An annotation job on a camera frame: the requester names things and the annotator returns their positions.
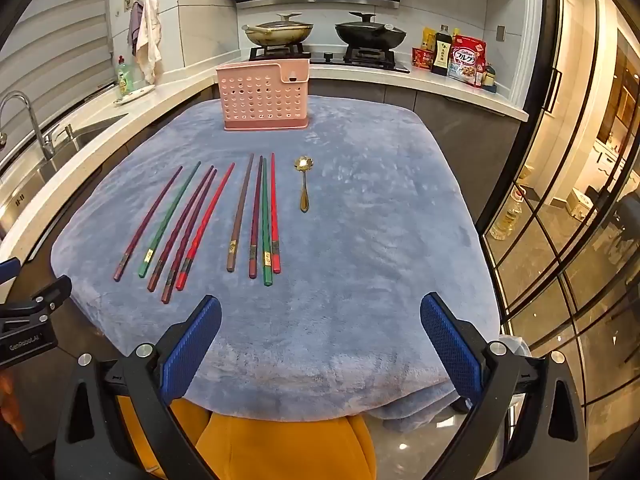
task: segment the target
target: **cabinet handle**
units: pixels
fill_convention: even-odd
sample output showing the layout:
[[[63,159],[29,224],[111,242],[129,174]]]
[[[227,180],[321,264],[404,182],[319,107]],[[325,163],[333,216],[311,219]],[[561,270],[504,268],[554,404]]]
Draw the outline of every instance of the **cabinet handle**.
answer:
[[[558,98],[558,92],[560,91],[560,84],[562,83],[562,72],[553,67],[551,72],[551,83],[549,85],[549,92],[546,96],[546,102],[544,106],[545,112],[552,113],[554,106],[556,106],[556,99]]]

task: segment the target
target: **utensil holder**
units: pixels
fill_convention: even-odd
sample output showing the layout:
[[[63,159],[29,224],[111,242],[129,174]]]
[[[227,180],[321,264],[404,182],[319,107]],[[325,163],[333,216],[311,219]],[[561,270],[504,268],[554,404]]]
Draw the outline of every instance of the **utensil holder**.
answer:
[[[308,59],[230,63],[217,68],[225,130],[306,128]]]

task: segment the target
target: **gold spoon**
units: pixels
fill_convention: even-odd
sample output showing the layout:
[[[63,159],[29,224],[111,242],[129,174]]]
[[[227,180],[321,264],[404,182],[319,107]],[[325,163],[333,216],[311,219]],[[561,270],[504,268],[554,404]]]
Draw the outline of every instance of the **gold spoon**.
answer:
[[[306,192],[306,172],[313,167],[314,161],[310,156],[300,156],[294,163],[298,171],[302,171],[302,195],[300,195],[300,211],[309,211],[309,195]]]

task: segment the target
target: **screw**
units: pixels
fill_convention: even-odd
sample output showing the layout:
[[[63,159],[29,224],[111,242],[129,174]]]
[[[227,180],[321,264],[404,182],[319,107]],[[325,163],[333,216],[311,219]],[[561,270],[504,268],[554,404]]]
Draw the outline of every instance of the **screw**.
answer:
[[[489,350],[495,355],[505,355],[507,353],[507,347],[499,341],[494,341],[489,345]]]
[[[564,354],[562,352],[559,352],[558,350],[554,350],[553,352],[551,352],[551,358],[559,365],[564,363]]]
[[[148,343],[144,343],[136,348],[136,355],[138,357],[149,357],[154,348]]]
[[[87,366],[91,362],[91,354],[82,354],[78,358],[78,364],[80,366]]]

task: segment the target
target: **glass door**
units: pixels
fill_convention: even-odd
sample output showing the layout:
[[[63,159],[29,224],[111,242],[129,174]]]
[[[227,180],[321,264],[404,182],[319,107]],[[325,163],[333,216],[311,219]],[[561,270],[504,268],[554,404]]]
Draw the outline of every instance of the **glass door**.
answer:
[[[532,145],[483,236],[505,332],[561,351],[592,472],[640,418],[640,42],[613,0],[563,0]]]

